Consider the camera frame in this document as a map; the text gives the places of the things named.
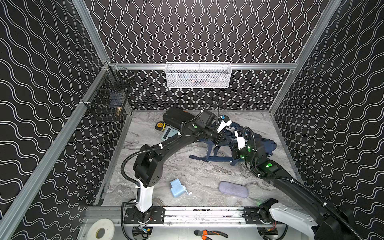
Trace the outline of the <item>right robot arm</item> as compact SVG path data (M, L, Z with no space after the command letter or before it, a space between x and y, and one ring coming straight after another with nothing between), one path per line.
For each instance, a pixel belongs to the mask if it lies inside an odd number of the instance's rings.
M297 181L280 164L269 157L276 143L261 138L244 127L231 134L233 158L243 160L252 174L281 190L303 210L284 207L275 199L264 201L259 207L259 218L265 223L282 222L302 232L312 240L360 240L353 213L338 208Z

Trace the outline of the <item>navy blue backpack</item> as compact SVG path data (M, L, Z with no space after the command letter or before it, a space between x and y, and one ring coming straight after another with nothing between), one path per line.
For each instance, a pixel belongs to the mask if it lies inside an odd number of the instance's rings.
M226 127L222 130L223 134L228 135L230 143L226 146L216 146L212 141L202 141L205 144L208 144L207 155L205 157L198 157L190 155L189 158L198 161L204 162L229 162L231 166L235 166L238 162L250 162L250 158L254 157L257 159L266 159L273 155L273 151L277 148L277 144L274 140L263 138L261 135L251 132L249 130L243 130L244 127L238 123L232 123L229 127ZM228 156L218 156L218 151L221 147L229 147L231 150L238 148L237 139L235 137L235 131L243 131L244 138L246 140L246 149L248 150L247 159L245 161L235 162L232 155Z

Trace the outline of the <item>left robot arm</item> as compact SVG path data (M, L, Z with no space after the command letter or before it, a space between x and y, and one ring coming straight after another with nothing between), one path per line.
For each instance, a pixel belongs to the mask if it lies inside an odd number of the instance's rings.
M149 214L153 207L154 186L163 175L166 160L182 148L197 141L211 141L216 146L224 142L221 131L228 126L221 115L218 98L212 97L218 105L218 115L208 111L208 103L200 113L187 121L182 121L179 132L173 137L153 146L142 146L138 152L126 157L121 164L121 175L134 183L137 188L136 211L140 215Z

